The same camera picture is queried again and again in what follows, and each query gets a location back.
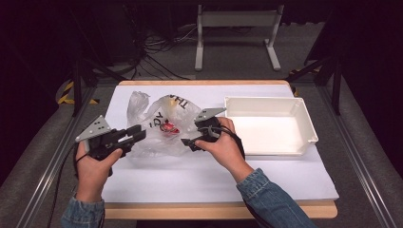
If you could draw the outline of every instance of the hand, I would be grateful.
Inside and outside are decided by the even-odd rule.
[[[85,155],[84,143],[80,142],[76,161]],[[113,151],[102,161],[85,156],[77,163],[78,189],[76,199],[84,202],[98,202],[102,200],[101,194],[106,183],[109,169],[121,157],[122,149]]]
[[[226,126],[233,133],[236,133],[232,120],[224,117],[218,117],[218,119],[222,126]],[[235,140],[223,131],[216,142],[197,140],[195,145],[210,152],[214,159],[231,173],[236,182],[243,181],[254,171],[243,159]]]

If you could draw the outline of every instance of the dark background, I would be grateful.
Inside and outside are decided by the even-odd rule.
[[[141,49],[139,44],[131,42],[133,38],[141,40],[144,30],[151,27],[172,39],[178,27],[195,23],[197,10],[197,6],[129,7],[131,15],[121,6],[67,8],[40,0],[9,0],[0,8],[1,183],[58,108],[55,94],[71,77],[76,57],[85,56],[104,66],[139,59]],[[331,5],[315,2],[290,5],[284,10],[282,22],[303,25],[326,21],[331,9]],[[343,56],[342,72],[375,135],[402,176],[403,16],[397,3],[379,4],[377,10],[379,13],[368,18]],[[129,23],[127,16],[134,17],[136,24]],[[335,42],[332,31],[342,26],[327,28],[329,34],[323,35],[316,49],[332,46]]]

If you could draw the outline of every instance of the wooden table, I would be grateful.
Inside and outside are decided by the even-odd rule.
[[[286,81],[124,81],[120,86],[289,85]],[[333,200],[297,204],[311,219],[337,215]],[[226,203],[106,203],[106,219],[253,219],[243,202]]]

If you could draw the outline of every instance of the person's right hand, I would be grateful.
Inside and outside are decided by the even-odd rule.
[[[232,120],[224,117],[218,117],[218,119],[222,126],[226,126],[233,133],[236,133]],[[254,171],[243,159],[235,140],[223,131],[216,142],[197,140],[195,145],[210,152],[214,159],[232,174],[236,182],[243,181]]]

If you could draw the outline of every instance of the white paper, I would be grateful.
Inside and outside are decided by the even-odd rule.
[[[200,108],[224,107],[225,96],[293,96],[287,85],[118,85],[106,113],[111,127],[126,128],[125,113],[135,90],[150,95],[151,104],[162,96],[174,94]],[[310,145],[303,156],[250,156],[246,159],[252,167],[260,167],[294,200],[338,198],[314,145]],[[106,182],[103,198],[106,202],[242,201],[229,172],[203,151],[180,157],[119,159]]]

